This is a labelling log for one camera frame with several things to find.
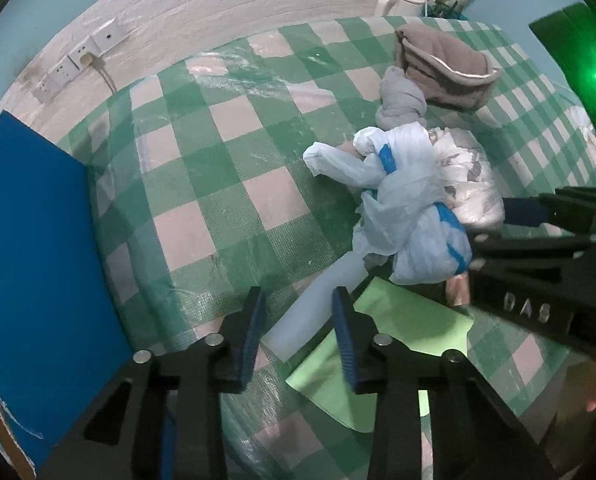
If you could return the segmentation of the white grey patterned cloth bundle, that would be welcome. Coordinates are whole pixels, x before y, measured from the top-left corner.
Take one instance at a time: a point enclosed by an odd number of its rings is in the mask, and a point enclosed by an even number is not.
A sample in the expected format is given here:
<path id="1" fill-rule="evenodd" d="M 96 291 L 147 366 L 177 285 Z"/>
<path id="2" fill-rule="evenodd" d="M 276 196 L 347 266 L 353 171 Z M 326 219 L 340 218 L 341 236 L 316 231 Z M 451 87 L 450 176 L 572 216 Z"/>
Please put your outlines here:
<path id="1" fill-rule="evenodd" d="M 468 231 L 496 231 L 505 211 L 492 165 L 474 135 L 464 129 L 428 131 L 444 182 L 445 201 Z"/>

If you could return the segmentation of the white blue plastic bag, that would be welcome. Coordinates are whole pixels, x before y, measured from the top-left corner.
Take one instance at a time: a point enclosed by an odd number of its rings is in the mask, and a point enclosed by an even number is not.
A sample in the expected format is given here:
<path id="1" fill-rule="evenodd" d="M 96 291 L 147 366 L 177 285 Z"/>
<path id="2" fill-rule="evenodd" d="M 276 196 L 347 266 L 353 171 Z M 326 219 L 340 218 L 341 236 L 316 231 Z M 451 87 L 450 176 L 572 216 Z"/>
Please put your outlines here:
<path id="1" fill-rule="evenodd" d="M 435 284 L 464 273 L 472 258 L 465 228 L 444 200 L 429 133 L 419 122 L 354 134 L 352 155 L 315 142 L 302 155 L 314 177 L 360 188 L 352 252 L 392 262 L 398 285 Z"/>

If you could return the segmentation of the brown fleece hat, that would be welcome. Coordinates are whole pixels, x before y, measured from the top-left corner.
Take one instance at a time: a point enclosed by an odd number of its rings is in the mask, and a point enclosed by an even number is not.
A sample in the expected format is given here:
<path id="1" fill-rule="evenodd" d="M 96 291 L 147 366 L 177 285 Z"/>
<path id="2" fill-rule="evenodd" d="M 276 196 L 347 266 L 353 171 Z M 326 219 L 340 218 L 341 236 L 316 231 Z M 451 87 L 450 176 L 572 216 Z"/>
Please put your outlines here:
<path id="1" fill-rule="evenodd" d="M 394 60 L 428 103 L 453 110 L 479 110 L 503 75 L 487 54 L 420 23 L 395 29 Z"/>

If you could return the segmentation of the pink cloth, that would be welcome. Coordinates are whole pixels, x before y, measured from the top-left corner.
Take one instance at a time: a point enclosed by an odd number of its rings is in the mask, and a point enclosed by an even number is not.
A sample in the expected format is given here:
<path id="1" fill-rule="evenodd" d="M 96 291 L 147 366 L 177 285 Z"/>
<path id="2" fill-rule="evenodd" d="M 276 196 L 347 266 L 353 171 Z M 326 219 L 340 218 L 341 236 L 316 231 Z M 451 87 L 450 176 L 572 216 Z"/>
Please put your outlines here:
<path id="1" fill-rule="evenodd" d="M 470 304 L 469 276 L 462 273 L 445 282 L 445 297 L 450 307 L 462 307 Z"/>

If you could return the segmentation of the blue cardboard box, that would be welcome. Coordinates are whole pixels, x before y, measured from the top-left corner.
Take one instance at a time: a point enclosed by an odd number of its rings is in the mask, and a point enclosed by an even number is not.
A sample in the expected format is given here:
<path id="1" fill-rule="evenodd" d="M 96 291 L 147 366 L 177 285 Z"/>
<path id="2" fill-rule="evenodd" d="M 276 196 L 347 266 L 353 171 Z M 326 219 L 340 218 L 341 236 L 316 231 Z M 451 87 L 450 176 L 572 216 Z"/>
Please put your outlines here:
<path id="1" fill-rule="evenodd" d="M 0 424 L 39 470 L 131 353 L 94 237 L 88 172 L 0 116 Z"/>

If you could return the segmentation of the grey rolled sock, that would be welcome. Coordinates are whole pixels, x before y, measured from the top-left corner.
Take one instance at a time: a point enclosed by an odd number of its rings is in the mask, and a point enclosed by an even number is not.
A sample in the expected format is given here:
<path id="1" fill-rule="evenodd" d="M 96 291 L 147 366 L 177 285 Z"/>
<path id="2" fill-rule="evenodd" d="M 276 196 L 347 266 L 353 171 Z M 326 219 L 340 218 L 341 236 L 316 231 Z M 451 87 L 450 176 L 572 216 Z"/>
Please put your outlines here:
<path id="1" fill-rule="evenodd" d="M 376 126 L 391 130 L 419 122 L 427 127 L 427 102 L 414 81 L 407 79 L 404 70 L 389 66 L 379 84 L 380 106 L 375 114 Z"/>

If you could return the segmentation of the white electric kettle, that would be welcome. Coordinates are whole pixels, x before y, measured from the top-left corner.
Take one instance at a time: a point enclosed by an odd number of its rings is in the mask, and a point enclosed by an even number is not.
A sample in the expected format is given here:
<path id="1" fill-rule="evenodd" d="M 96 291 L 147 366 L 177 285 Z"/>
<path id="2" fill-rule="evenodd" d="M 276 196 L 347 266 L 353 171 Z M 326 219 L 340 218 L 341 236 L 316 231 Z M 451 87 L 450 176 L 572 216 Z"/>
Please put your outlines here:
<path id="1" fill-rule="evenodd" d="M 374 15 L 421 16 L 425 13 L 427 0 L 377 0 Z"/>

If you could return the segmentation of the green checkered tablecloth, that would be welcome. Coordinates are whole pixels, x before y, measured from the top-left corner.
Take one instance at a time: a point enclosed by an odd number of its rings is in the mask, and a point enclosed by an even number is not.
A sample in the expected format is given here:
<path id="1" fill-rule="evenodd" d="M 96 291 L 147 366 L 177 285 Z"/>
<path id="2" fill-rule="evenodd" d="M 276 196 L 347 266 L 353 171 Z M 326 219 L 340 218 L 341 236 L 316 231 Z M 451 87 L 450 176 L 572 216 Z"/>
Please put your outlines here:
<path id="1" fill-rule="evenodd" d="M 267 322 L 351 248 L 360 192 L 314 179 L 313 142 L 375 124 L 394 28 L 424 23 L 502 67 L 476 113 L 429 106 L 429 127 L 470 130 L 503 196 L 596 185 L 568 104 L 498 26 L 439 18 L 341 18 L 281 27 L 175 63 L 119 90 L 58 145 L 89 166 L 98 250 L 134 348 L 186 348 L 260 285 Z M 471 310 L 468 358 L 520 415 L 569 354 Z M 303 359 L 261 349 L 253 381 L 222 401 L 232 478 L 365 479 L 371 436 L 290 388 Z"/>

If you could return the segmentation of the white wall socket strip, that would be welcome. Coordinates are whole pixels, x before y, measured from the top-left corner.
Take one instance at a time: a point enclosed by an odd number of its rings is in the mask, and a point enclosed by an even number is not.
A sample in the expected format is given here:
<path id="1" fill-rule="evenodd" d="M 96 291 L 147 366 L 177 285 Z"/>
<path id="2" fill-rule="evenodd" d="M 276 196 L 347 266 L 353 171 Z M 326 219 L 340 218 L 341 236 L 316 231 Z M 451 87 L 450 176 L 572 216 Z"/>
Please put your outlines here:
<path id="1" fill-rule="evenodd" d="M 48 104 L 57 94 L 77 78 L 83 70 L 100 60 L 104 54 L 126 39 L 128 33 L 116 18 L 105 22 L 86 36 L 51 68 L 32 89 L 33 96 Z"/>

